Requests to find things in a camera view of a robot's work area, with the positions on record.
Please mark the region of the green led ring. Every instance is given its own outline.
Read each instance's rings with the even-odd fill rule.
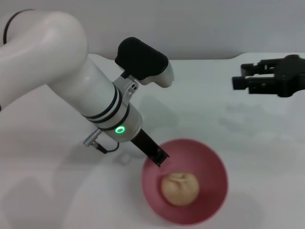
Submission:
[[[125,127],[124,126],[119,126],[119,127],[117,127],[116,129],[115,129],[115,132],[117,133],[117,134],[121,134],[121,133],[123,133],[125,131]]]

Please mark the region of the white tabletop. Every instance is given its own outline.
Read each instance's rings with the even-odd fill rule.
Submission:
[[[286,55],[171,61],[170,88],[140,86],[133,96],[144,130],[157,143],[200,140],[227,168],[225,204],[192,228],[305,227],[305,93],[248,95],[231,85],[242,63]],[[112,80],[122,72],[114,61],[91,58]],[[0,228],[177,228],[145,202],[140,186],[145,155],[131,143],[107,155],[84,147],[94,129],[47,86],[0,113]],[[99,141],[115,146],[106,135]]]

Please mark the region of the bread roll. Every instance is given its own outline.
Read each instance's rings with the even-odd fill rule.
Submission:
[[[199,194],[197,178],[190,173],[171,173],[162,179],[161,192],[175,206],[193,203]]]

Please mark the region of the red bowl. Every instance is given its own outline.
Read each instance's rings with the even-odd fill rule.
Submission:
[[[161,145],[169,154],[158,167],[147,159],[142,171],[142,189],[151,208],[162,218],[176,224],[198,224],[214,215],[224,203],[228,191],[225,167],[219,156],[206,145],[177,139]],[[194,174],[200,185],[196,201],[185,207],[168,203],[161,194],[162,178],[174,172]]]

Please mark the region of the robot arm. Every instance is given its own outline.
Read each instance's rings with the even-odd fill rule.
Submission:
[[[233,89],[250,94],[277,94],[290,97],[305,89],[305,59],[289,55],[282,59],[262,60],[257,65],[242,64],[242,76],[233,77]],[[274,77],[252,77],[256,74],[274,74]]]
[[[81,24],[63,12],[29,10],[0,20],[0,106],[79,69],[87,58]]]
[[[105,132],[116,142],[131,141],[155,164],[168,155],[142,130],[140,113],[129,103],[138,83],[173,83],[166,56],[136,38],[123,41],[116,62],[125,72],[111,82],[88,58],[80,23],[63,12],[26,10],[0,20],[0,106],[47,84],[98,129],[86,140],[106,153],[95,139]]]

